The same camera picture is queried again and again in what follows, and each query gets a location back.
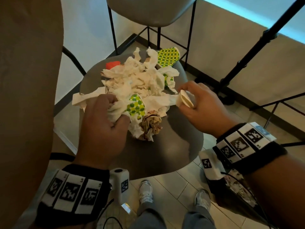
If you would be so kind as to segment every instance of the white sneaker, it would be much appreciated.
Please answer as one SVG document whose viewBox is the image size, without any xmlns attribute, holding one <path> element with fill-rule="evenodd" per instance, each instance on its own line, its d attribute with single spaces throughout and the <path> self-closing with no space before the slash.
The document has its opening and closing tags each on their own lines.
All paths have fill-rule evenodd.
<svg viewBox="0 0 305 229">
<path fill-rule="evenodd" d="M 211 199 L 209 192 L 205 189 L 201 189 L 195 196 L 194 205 L 202 206 L 209 211 L 211 208 Z"/>
<path fill-rule="evenodd" d="M 140 204 L 144 202 L 153 203 L 153 187 L 148 180 L 141 181 L 139 187 Z"/>
</svg>

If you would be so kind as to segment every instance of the pants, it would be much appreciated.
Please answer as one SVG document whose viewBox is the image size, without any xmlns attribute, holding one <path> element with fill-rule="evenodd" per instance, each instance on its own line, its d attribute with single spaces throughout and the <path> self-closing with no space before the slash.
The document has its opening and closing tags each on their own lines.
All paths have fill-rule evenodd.
<svg viewBox="0 0 305 229">
<path fill-rule="evenodd" d="M 166 229 L 162 216 L 153 203 L 145 202 L 140 205 L 138 218 L 129 229 Z M 182 229 L 216 229 L 214 220 L 207 209 L 196 206 L 193 211 L 186 213 Z"/>
</svg>

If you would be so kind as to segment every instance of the blue illuminated surface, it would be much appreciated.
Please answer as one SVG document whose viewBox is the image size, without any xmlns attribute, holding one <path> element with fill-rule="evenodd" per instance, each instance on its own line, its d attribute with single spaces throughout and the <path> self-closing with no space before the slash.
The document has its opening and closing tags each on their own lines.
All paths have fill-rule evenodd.
<svg viewBox="0 0 305 229">
<path fill-rule="evenodd" d="M 204 0 L 261 26 L 270 28 L 295 0 Z M 305 44 L 305 7 L 280 33 Z"/>
</svg>

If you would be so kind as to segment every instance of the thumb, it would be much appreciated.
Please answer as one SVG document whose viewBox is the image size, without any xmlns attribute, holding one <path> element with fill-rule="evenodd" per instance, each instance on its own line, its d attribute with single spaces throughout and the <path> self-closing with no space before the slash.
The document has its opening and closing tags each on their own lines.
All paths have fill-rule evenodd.
<svg viewBox="0 0 305 229">
<path fill-rule="evenodd" d="M 126 115 L 121 115 L 120 118 L 116 121 L 114 130 L 118 134 L 124 135 L 126 137 L 129 124 L 130 118 Z"/>
<path fill-rule="evenodd" d="M 191 121 L 195 113 L 194 109 L 187 107 L 185 104 L 181 104 L 179 110 L 189 121 Z"/>
</svg>

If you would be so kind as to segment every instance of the black wristband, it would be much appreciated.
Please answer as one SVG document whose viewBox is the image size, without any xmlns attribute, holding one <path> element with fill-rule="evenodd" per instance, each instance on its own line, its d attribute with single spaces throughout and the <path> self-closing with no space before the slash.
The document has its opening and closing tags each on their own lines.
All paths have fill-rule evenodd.
<svg viewBox="0 0 305 229">
<path fill-rule="evenodd" d="M 37 216 L 35 219 L 35 224 L 42 228 L 56 228 L 70 225 L 86 224 L 95 221 L 101 209 L 105 207 L 110 192 L 109 186 L 109 170 L 100 170 L 87 166 L 70 164 L 67 165 L 63 171 L 67 172 L 68 177 L 61 183 L 61 180 L 56 176 L 51 181 L 45 195 L 47 197 L 55 196 L 54 201 L 47 205 L 45 203 L 44 197 L 42 202 L 40 202 L 37 209 Z M 69 182 L 69 176 L 82 178 L 82 184 L 77 185 Z M 100 183 L 99 189 L 90 188 L 90 184 Z M 69 199 L 66 193 L 71 193 L 71 198 Z M 62 204 L 72 204 L 71 210 L 60 209 L 60 206 L 55 209 L 55 204 L 57 201 L 62 201 Z"/>
<path fill-rule="evenodd" d="M 255 125 L 238 124 L 220 136 L 213 150 L 227 169 L 234 168 L 241 174 L 250 174 L 281 155 L 284 147 L 270 140 L 269 133 Z"/>
</svg>

